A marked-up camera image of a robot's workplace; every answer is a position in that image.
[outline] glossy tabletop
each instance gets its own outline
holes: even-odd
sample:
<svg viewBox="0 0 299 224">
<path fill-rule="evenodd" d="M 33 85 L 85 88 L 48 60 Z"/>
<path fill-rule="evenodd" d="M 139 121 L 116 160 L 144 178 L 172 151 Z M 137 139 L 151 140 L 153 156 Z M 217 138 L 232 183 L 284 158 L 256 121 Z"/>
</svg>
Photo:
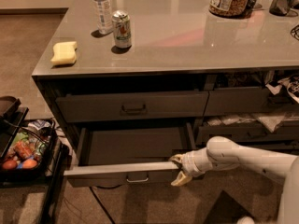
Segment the glossy tabletop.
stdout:
<svg viewBox="0 0 299 224">
<path fill-rule="evenodd" d="M 112 0 L 131 17 L 133 45 L 120 52 L 113 34 L 99 37 L 92 0 L 75 0 L 38 62 L 33 76 L 90 76 L 148 72 L 220 72 L 299 67 L 299 41 L 290 35 L 299 17 L 269 13 L 272 0 L 247 19 L 208 11 L 210 0 Z M 75 64 L 54 67 L 57 42 L 77 41 Z"/>
</svg>

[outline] yellow sponge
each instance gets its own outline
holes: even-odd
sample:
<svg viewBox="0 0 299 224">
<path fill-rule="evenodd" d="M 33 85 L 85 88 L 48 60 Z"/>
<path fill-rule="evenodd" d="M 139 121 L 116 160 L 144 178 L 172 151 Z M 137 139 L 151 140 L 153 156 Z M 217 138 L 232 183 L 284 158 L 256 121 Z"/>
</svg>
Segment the yellow sponge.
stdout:
<svg viewBox="0 0 299 224">
<path fill-rule="evenodd" d="M 53 65 L 75 63 L 77 59 L 75 52 L 76 48 L 76 41 L 56 43 L 53 46 L 54 56 L 50 61 Z"/>
</svg>

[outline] closed drawer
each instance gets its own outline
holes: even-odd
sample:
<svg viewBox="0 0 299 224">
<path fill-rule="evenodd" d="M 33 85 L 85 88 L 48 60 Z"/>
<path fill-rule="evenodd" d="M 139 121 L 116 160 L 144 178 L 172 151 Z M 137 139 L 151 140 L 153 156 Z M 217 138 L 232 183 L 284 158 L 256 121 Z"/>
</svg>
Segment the closed drawer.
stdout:
<svg viewBox="0 0 299 224">
<path fill-rule="evenodd" d="M 56 103 L 66 122 L 202 116 L 207 92 L 68 95 Z"/>
<path fill-rule="evenodd" d="M 64 174 L 74 187 L 173 181 L 178 167 L 168 159 L 195 149 L 191 126 L 155 126 L 113 131 L 84 128 L 78 165 Z"/>
<path fill-rule="evenodd" d="M 227 126 L 202 126 L 196 137 L 196 145 L 205 145 L 213 136 L 225 136 L 235 142 L 269 142 L 299 140 L 299 122 L 282 122 L 270 133 L 262 124 L 236 124 Z"/>
<path fill-rule="evenodd" d="M 273 96 L 261 87 L 227 88 L 209 92 L 205 116 L 235 113 L 298 111 L 299 105 L 285 96 Z"/>
</svg>

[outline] clear water bottle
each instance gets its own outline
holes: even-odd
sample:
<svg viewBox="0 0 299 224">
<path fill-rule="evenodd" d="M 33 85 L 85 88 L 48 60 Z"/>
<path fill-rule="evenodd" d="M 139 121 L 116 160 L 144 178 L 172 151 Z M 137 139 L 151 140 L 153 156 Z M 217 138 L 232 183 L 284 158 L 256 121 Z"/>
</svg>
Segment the clear water bottle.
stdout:
<svg viewBox="0 0 299 224">
<path fill-rule="evenodd" d="M 97 27 L 102 35 L 113 31 L 112 9 L 110 0 L 93 0 L 96 12 Z"/>
</svg>

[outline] tile floor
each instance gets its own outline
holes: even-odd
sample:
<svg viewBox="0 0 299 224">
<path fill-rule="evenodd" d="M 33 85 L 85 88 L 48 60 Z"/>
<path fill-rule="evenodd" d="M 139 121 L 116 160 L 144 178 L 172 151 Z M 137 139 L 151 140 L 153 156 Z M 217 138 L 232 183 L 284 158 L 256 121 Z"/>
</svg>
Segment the tile floor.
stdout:
<svg viewBox="0 0 299 224">
<path fill-rule="evenodd" d="M 62 15 L 0 15 L 0 96 L 12 95 L 29 107 L 28 119 L 52 116 L 31 73 Z M 100 199 L 105 208 L 94 198 Z M 208 172 L 184 187 L 169 183 L 124 185 L 116 189 L 72 188 L 67 180 L 54 223 L 233 223 L 250 214 L 256 223 L 276 223 L 282 187 L 237 168 Z M 36 223 L 44 187 L 0 189 L 0 223 Z"/>
</svg>

